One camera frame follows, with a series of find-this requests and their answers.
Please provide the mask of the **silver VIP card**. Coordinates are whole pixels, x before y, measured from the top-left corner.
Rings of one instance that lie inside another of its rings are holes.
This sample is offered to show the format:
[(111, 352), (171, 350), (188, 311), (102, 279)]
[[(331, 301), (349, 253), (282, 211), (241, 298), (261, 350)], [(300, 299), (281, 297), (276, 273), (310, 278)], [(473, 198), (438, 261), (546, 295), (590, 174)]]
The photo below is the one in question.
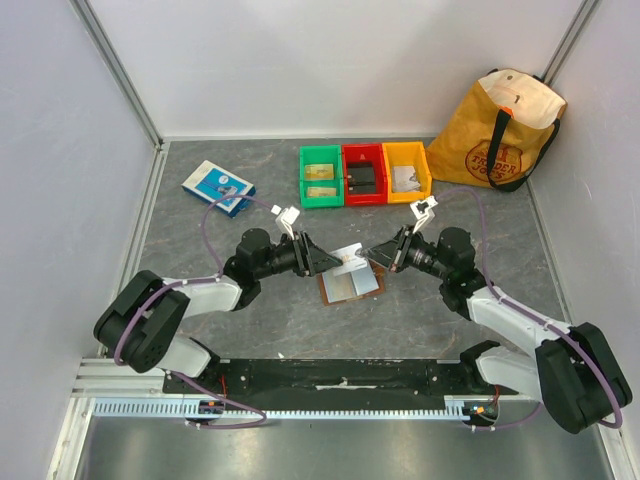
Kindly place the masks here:
[(332, 255), (341, 261), (341, 265), (332, 269), (335, 276), (351, 274), (370, 266), (369, 260), (361, 255), (363, 245), (354, 243), (334, 250)]

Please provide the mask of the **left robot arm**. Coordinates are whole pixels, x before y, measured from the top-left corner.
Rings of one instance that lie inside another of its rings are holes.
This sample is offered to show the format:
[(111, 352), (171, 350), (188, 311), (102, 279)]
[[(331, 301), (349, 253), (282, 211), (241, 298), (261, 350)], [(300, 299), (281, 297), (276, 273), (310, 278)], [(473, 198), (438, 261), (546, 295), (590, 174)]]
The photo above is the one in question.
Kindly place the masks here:
[(99, 317), (93, 335), (119, 365), (138, 373), (177, 371), (196, 391), (210, 392), (219, 384), (220, 369), (207, 347), (178, 333), (184, 319), (239, 311), (260, 294), (260, 281), (270, 276), (291, 271), (309, 277), (341, 265), (339, 257), (305, 232), (284, 234), (274, 243), (265, 230), (249, 229), (213, 278), (175, 280), (150, 270), (138, 272)]

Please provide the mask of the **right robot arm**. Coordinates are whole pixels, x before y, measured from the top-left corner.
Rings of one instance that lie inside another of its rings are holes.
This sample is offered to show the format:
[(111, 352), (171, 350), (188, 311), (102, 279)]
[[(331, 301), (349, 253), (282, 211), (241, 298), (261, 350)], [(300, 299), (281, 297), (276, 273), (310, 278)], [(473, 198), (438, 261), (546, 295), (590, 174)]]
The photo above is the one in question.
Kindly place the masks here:
[(509, 297), (476, 267), (467, 231), (448, 227), (437, 242), (428, 242), (404, 226), (360, 254), (392, 273), (413, 268), (439, 279), (449, 310), (518, 347), (512, 352), (488, 342), (467, 351), (470, 361), (457, 371), (465, 391), (477, 394), (490, 385), (514, 390), (544, 406), (572, 434), (596, 423), (621, 426), (621, 410), (633, 394), (603, 332), (588, 322), (554, 320)]

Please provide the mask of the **brown leather card holder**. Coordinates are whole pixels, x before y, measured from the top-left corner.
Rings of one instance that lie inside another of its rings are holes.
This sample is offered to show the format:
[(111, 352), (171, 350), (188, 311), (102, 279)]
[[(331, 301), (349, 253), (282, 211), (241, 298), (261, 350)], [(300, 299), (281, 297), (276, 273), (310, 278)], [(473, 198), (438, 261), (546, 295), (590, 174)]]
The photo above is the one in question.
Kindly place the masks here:
[(323, 273), (318, 280), (322, 301), (325, 305), (376, 297), (385, 292), (385, 270), (370, 264), (368, 267), (335, 276)]

